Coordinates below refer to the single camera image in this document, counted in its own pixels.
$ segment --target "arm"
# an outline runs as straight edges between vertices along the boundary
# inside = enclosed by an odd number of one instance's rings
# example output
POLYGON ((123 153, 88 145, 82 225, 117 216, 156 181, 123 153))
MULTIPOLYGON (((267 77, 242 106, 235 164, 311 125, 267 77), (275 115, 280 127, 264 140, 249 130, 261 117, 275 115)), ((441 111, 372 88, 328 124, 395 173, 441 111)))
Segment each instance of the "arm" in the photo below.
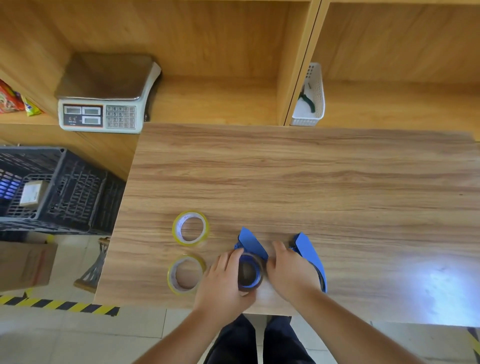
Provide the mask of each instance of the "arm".
POLYGON ((306 259, 281 242, 274 242, 274 247, 276 258, 267 262, 272 285, 315 330, 338 364, 422 364, 323 293, 317 272, 306 259))
POLYGON ((237 249, 216 259, 204 273, 192 312, 134 364, 197 364, 217 332, 255 302, 255 291, 241 296, 238 290, 242 253, 237 249))

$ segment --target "tape roll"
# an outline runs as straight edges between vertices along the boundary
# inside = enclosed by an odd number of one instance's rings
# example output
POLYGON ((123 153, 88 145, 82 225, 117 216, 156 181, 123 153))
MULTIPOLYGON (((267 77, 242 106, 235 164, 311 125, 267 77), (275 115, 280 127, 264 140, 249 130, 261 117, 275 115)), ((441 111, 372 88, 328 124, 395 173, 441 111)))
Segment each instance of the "tape roll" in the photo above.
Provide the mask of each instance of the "tape roll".
POLYGON ((170 267, 168 268, 168 273, 167 273, 167 283, 168 287, 171 289, 171 291, 175 294, 184 294, 184 293, 189 293, 193 292, 197 289, 198 285, 200 284, 201 278, 198 280, 198 283, 195 285, 195 287, 187 289, 183 288, 181 285, 179 285, 177 281, 177 269, 180 264, 182 264, 185 261, 191 261, 194 262, 198 268, 202 271, 202 274, 206 270, 206 264, 205 261, 200 258, 199 256, 192 255, 192 254, 184 254, 180 256, 177 260, 175 260, 170 267))
POLYGON ((243 253, 239 261, 239 291, 250 292, 255 290, 264 278, 262 259, 252 253, 243 253))
POLYGON ((210 231, 210 225, 208 224, 207 218, 205 217, 204 214, 202 214, 201 212, 198 212, 198 211, 182 212, 173 221, 172 235, 179 244, 182 244, 182 245, 185 245, 185 246, 194 246, 194 245, 202 242, 203 240, 205 240, 207 238, 209 231, 210 231), (202 229, 202 233, 200 234, 200 236, 198 238, 196 238, 195 240, 188 241, 188 240, 185 240, 183 238, 183 236, 181 234, 181 228, 182 228, 183 224, 188 219, 191 219, 191 218, 199 218, 202 221, 204 227, 202 229))

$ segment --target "black pants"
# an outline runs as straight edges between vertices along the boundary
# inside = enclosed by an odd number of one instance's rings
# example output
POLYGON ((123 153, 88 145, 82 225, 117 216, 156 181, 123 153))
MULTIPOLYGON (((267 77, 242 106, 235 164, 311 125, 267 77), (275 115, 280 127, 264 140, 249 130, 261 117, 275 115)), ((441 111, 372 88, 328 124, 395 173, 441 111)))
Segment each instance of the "black pants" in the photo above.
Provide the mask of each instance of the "black pants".
MULTIPOLYGON (((264 364, 315 364, 290 326, 290 318, 274 316, 265 328, 264 364)), ((255 328, 240 315, 225 326, 204 364, 257 364, 255 328)))

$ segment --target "scale keypad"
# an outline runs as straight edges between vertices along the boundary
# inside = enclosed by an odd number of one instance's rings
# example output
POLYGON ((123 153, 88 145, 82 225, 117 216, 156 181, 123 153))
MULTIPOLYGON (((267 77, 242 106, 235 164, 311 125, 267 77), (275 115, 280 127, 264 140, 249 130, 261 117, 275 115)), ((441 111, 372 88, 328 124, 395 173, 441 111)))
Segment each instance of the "scale keypad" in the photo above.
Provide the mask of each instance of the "scale keypad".
POLYGON ((107 105, 105 125, 107 129, 135 129, 136 106, 107 105))

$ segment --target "scale control panel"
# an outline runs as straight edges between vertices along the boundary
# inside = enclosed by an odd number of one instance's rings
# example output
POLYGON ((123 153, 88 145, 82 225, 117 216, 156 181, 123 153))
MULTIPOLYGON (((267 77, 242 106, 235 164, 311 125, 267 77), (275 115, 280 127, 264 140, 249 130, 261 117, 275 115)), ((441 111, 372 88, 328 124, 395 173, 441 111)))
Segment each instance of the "scale control panel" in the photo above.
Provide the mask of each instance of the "scale control panel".
POLYGON ((69 127, 134 130, 136 116, 136 106, 63 104, 63 125, 69 127))

